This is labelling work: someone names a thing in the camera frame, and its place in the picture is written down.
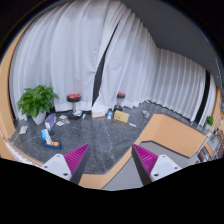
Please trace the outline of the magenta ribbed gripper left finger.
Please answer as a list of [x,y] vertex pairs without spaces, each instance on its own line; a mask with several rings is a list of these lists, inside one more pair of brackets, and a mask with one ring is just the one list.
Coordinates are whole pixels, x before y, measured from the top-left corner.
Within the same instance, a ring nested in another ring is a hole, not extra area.
[[79,184],[90,155],[86,144],[69,153],[55,154],[41,168],[72,183]]

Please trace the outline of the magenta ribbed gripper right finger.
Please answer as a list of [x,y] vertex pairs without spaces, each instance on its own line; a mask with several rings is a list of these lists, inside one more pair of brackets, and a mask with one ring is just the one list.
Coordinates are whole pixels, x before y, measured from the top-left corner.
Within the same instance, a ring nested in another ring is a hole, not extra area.
[[181,167],[167,155],[157,156],[136,144],[132,145],[132,157],[143,185],[181,170]]

